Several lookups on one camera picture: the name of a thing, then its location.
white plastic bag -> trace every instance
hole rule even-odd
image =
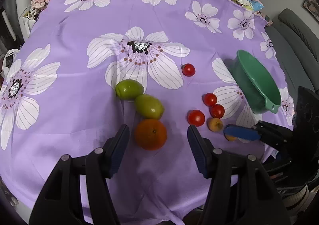
[[[4,79],[7,77],[7,74],[8,74],[9,69],[10,69],[10,68],[8,68],[8,67],[5,66],[5,65],[6,65],[6,58],[7,58],[8,56],[10,56],[10,55],[13,55],[12,62],[14,62],[14,60],[15,60],[15,58],[16,58],[16,56],[17,56],[17,54],[18,54],[19,51],[20,51],[20,50],[18,50],[18,49],[12,49],[12,50],[9,50],[9,51],[7,52],[7,54],[5,55],[5,57],[4,57],[4,59],[3,59],[3,62],[2,62],[2,72],[1,72],[1,76],[2,76]]]
[[[24,41],[26,41],[29,38],[31,29],[36,23],[36,21],[23,17],[19,19],[19,23],[20,23],[23,39]]]

red cherry tomato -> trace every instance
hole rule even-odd
[[[217,96],[213,93],[207,93],[203,96],[204,104],[207,106],[213,106],[217,103]]]
[[[224,116],[225,109],[222,105],[214,105],[209,108],[209,112],[211,113],[212,117],[220,119]]]
[[[192,64],[190,63],[186,63],[181,67],[181,71],[182,73],[187,76],[187,77],[191,77],[195,75],[195,68]]]
[[[202,126],[205,122],[205,115],[202,111],[193,110],[189,113],[187,117],[187,121],[189,124],[193,124],[197,127]]]

floral tablecloth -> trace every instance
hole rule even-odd
[[[158,151],[130,140],[119,172],[107,182],[114,207],[123,224],[183,224],[205,202],[210,184],[186,137],[189,110],[210,116],[203,94],[218,96],[225,125],[264,120],[291,128],[293,101],[266,24],[229,0],[51,0],[1,88],[0,175],[7,187],[32,208],[63,154],[87,155],[123,123],[132,131],[141,117],[114,87],[135,79],[162,101],[168,140]],[[282,97],[278,114],[252,113],[224,64],[239,49],[273,76]],[[182,75],[185,63],[195,66],[193,77]],[[206,125],[199,131],[231,152],[263,160],[272,152],[259,141],[229,142]],[[88,215],[84,177],[81,188]]]

